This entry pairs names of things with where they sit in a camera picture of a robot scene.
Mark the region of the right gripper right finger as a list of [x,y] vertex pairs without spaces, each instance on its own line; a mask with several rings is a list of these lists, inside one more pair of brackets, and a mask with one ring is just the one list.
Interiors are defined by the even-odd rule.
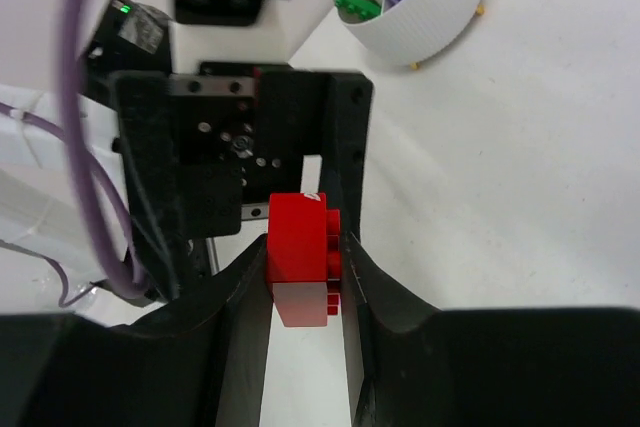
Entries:
[[441,310],[342,239],[355,426],[635,426],[632,308]]

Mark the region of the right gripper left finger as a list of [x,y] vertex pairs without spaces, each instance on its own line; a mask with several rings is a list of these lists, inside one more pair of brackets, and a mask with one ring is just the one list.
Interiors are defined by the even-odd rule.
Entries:
[[130,325],[1,320],[5,426],[256,426],[272,300],[266,240]]

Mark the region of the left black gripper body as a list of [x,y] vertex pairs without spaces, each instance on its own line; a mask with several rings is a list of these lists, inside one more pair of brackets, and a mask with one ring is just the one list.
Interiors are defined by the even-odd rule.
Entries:
[[357,71],[204,62],[171,70],[169,19],[107,0],[84,51],[85,95],[116,114],[134,256],[151,297],[177,297],[211,274],[209,238],[263,219],[275,193],[301,189],[308,156],[319,189],[360,230],[374,87]]

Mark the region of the red lego brick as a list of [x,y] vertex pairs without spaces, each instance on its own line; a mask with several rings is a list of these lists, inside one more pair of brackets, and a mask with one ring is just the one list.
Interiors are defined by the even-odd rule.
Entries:
[[340,237],[340,211],[325,194],[270,197],[266,280],[285,327],[325,327],[339,313]]

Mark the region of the dark green lego plate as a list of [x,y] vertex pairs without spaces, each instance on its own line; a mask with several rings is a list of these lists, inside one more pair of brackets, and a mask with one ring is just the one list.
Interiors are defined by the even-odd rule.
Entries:
[[350,15],[356,15],[363,21],[368,21],[381,15],[379,4],[372,0],[334,0],[337,9]]

